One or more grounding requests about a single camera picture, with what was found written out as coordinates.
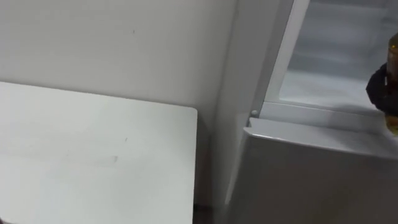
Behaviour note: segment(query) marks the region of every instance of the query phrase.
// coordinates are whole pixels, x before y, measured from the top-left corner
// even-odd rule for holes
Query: table top
[[[197,111],[0,82],[0,217],[192,222]]]

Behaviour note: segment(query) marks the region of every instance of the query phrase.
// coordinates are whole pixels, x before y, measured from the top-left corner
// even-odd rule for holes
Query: refrigerator door
[[[260,118],[383,133],[366,85],[386,62],[397,10],[389,0],[294,1]]]
[[[396,223],[394,142],[251,119],[227,223]]]

